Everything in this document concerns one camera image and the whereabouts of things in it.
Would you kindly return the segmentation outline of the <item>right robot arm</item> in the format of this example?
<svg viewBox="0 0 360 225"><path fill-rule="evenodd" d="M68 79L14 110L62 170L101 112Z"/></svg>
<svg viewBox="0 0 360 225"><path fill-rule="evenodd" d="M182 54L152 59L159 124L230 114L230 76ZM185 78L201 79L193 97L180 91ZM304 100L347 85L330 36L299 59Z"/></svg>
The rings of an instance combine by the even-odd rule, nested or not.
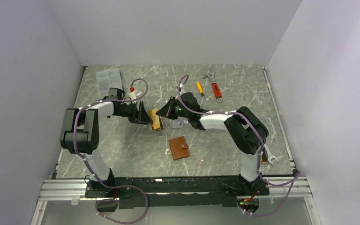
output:
<svg viewBox="0 0 360 225"><path fill-rule="evenodd" d="M201 108L191 92L180 98L170 97L156 115L176 120L188 120L197 130L226 130L241 151L240 190L250 195L258 187L258 157L269 135L266 126L246 106L229 112L214 112Z"/></svg>

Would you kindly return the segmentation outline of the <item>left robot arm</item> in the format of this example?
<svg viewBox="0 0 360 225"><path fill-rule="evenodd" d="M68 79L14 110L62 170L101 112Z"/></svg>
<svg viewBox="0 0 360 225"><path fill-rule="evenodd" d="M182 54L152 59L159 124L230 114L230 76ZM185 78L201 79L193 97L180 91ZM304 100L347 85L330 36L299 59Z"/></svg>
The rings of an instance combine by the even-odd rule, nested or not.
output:
<svg viewBox="0 0 360 225"><path fill-rule="evenodd" d="M152 124L143 102L126 99L124 91L110 88L108 95L83 108L67 108L60 135L60 144L69 153L79 156L90 174L90 184L105 197L116 190L112 169L104 162L97 150L99 145L99 121L111 116L125 117L130 123Z"/></svg>

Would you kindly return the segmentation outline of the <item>brown leather card holder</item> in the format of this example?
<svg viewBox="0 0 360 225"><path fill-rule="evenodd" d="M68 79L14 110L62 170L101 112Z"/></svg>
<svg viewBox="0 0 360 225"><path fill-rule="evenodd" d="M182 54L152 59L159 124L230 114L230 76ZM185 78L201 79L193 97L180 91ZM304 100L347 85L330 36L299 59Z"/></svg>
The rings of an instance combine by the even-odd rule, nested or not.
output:
<svg viewBox="0 0 360 225"><path fill-rule="evenodd" d="M189 147L184 136L168 140L173 160L190 156Z"/></svg>

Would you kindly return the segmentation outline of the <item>gold VIP card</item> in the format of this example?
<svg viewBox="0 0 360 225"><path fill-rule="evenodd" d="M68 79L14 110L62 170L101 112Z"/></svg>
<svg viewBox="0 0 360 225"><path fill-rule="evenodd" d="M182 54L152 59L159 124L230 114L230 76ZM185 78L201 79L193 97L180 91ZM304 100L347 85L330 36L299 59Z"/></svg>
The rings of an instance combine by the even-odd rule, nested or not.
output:
<svg viewBox="0 0 360 225"><path fill-rule="evenodd" d="M148 115L153 123L159 123L159 116L157 115L157 108L148 111Z"/></svg>

